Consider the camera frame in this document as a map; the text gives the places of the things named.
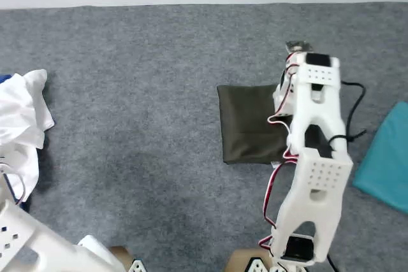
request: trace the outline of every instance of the perforated plate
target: perforated plate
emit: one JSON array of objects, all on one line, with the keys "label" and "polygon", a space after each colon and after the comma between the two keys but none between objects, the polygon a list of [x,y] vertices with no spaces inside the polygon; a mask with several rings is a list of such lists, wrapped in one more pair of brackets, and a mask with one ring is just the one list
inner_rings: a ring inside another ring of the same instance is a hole
[{"label": "perforated plate", "polygon": [[0,208],[0,271],[14,258],[34,232],[9,200]]},{"label": "perforated plate", "polygon": [[129,268],[129,272],[147,272],[142,261],[135,260]]},{"label": "perforated plate", "polygon": [[302,64],[298,68],[300,81],[321,85],[338,85],[339,71],[332,67]]}]

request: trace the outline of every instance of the dark green cloth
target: dark green cloth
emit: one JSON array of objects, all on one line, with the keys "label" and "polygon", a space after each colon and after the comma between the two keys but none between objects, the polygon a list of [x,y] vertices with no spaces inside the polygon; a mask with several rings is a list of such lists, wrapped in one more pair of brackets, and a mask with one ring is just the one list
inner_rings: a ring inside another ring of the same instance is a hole
[{"label": "dark green cloth", "polygon": [[[282,160],[288,132],[283,125],[266,121],[275,112],[275,88],[276,85],[217,87],[224,162],[268,164]],[[280,120],[289,124],[291,117]]]}]

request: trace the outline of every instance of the red wire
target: red wire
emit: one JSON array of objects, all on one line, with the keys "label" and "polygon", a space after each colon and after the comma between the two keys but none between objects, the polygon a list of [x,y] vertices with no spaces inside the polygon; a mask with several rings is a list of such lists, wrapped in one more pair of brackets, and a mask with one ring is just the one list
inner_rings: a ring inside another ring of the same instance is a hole
[{"label": "red wire", "polygon": [[278,114],[278,112],[280,112],[281,109],[283,108],[283,106],[284,106],[284,104],[285,104],[285,101],[286,101],[286,98],[288,98],[289,91],[290,91],[290,89],[291,89],[292,76],[295,75],[295,74],[296,74],[296,73],[292,73],[292,74],[290,75],[290,77],[289,77],[289,84],[288,84],[288,87],[287,87],[287,89],[286,89],[285,96],[283,97],[282,102],[280,103],[280,105],[279,105],[279,107],[278,107],[278,110],[275,112],[274,116],[275,116],[276,114]]},{"label": "red wire", "polygon": [[[268,187],[266,188],[266,194],[265,194],[265,199],[263,201],[263,216],[265,218],[266,221],[268,221],[268,223],[270,225],[272,225],[274,228],[276,228],[275,222],[272,221],[267,215],[266,215],[266,209],[268,208],[268,202],[269,202],[269,198],[270,198],[270,193],[272,191],[272,186],[273,186],[273,182],[275,181],[276,175],[279,172],[280,168],[285,165],[286,163],[293,163],[296,164],[295,160],[287,160],[284,161],[282,164],[280,164],[279,166],[276,167],[276,169],[272,172],[269,182],[268,182]],[[265,238],[262,238],[261,240],[258,241],[258,245],[261,248],[264,248],[265,250],[270,250],[270,246],[266,245],[265,242],[270,241],[272,239],[272,235],[269,235]]]},{"label": "red wire", "polygon": [[263,207],[262,207],[263,217],[264,217],[265,220],[266,220],[270,225],[272,225],[274,228],[276,228],[275,222],[272,221],[271,218],[269,218],[269,217],[266,215],[266,209],[268,208],[268,203],[269,203],[269,198],[270,198],[270,194],[271,194],[272,187],[273,187],[273,182],[275,181],[275,178],[276,178],[276,176],[277,176],[279,170],[281,169],[281,167],[282,167],[283,165],[289,163],[289,162],[291,162],[291,163],[293,163],[293,164],[296,164],[296,160],[288,159],[287,161],[284,161],[282,164],[280,164],[279,166],[277,166],[276,169],[272,172],[272,174],[271,174],[271,176],[270,176],[270,178],[269,178],[268,186],[267,186],[267,188],[266,188],[265,198],[264,198],[264,200],[263,200]]},{"label": "red wire", "polygon": [[291,54],[289,54],[287,57],[286,57],[286,60],[285,60],[285,62],[287,62],[294,54],[297,54],[299,51],[295,51],[295,52],[292,52]]}]

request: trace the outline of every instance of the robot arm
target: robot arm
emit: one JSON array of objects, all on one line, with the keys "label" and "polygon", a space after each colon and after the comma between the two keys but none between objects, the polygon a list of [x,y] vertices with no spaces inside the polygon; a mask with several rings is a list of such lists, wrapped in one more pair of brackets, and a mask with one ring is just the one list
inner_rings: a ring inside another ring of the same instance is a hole
[{"label": "robot arm", "polygon": [[[345,135],[340,117],[339,60],[305,50],[291,53],[273,100],[277,113],[292,115],[288,151],[296,157],[295,176],[272,227],[270,251],[286,266],[310,266],[326,259],[339,224],[342,196],[353,162],[344,139],[335,139],[331,149],[306,146],[310,125],[318,126],[327,140]],[[304,222],[313,222],[314,237],[294,234]]]},{"label": "robot arm", "polygon": [[[141,261],[129,270],[92,236],[72,245],[15,204],[0,163],[0,271],[4,272],[145,272]],[[23,264],[17,254],[22,248],[38,258]]]}]

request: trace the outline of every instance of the blue fabric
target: blue fabric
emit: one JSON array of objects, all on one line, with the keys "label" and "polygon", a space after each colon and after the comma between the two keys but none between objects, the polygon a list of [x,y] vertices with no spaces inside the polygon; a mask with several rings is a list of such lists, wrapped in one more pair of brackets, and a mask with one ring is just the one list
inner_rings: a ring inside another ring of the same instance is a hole
[{"label": "blue fabric", "polygon": [[11,78],[11,75],[0,75],[0,84]]},{"label": "blue fabric", "polygon": [[387,115],[361,163],[353,185],[408,213],[408,103]]}]

